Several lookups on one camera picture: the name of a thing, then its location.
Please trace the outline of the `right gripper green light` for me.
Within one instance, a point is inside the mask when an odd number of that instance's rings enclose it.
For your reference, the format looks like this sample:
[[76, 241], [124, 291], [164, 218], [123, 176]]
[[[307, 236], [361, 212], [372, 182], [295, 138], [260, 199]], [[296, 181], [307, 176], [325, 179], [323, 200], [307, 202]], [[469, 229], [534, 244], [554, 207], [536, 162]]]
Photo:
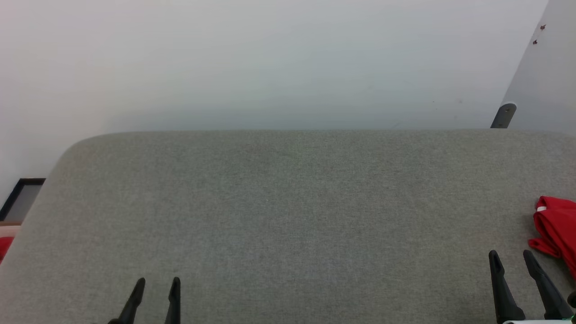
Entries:
[[574, 324], [575, 318], [568, 302], [563, 299], [553, 281], [540, 266], [534, 254], [529, 250], [523, 252], [527, 271], [534, 279], [542, 303], [544, 318], [527, 320], [524, 312], [517, 306], [505, 279], [505, 269], [496, 250], [488, 253], [490, 263], [492, 295], [498, 324]]

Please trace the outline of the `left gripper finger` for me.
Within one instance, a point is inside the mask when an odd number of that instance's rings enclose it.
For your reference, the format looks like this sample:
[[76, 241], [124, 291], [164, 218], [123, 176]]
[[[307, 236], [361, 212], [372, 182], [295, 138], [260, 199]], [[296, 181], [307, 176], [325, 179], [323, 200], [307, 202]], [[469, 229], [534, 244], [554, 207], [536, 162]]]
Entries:
[[117, 318], [109, 320], [109, 324], [133, 324], [135, 320], [135, 315], [137, 308], [142, 302], [142, 297], [145, 288], [145, 279], [139, 278], [136, 282], [134, 289], [124, 307]]
[[171, 282], [168, 300], [169, 307], [165, 317], [165, 324], [181, 324], [181, 301], [180, 301], [181, 282], [179, 277], [174, 277]]

